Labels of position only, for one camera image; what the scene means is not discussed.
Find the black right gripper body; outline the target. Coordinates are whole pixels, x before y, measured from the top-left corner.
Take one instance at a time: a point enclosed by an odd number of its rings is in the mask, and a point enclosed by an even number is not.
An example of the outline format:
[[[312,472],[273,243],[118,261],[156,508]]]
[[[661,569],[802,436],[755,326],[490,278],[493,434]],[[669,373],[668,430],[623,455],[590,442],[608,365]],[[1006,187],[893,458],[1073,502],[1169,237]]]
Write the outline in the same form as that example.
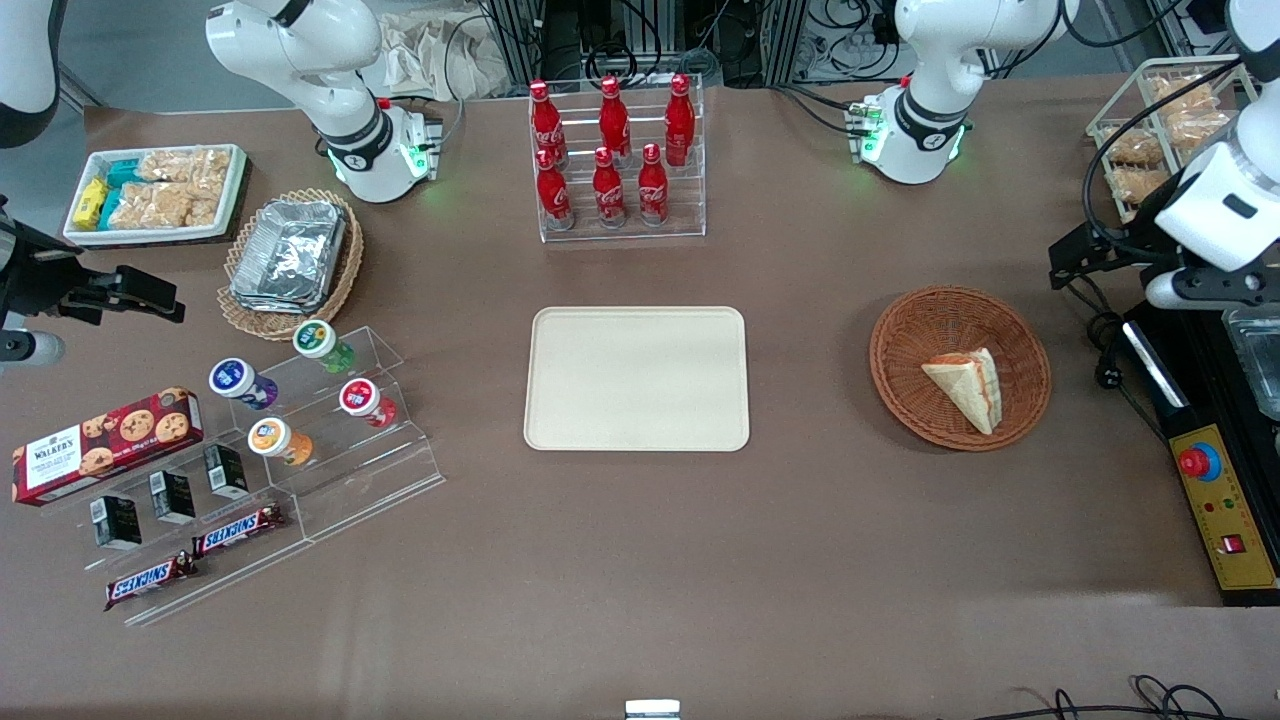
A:
[[[81,250],[9,215],[1,217],[1,314],[35,316],[81,286]]]

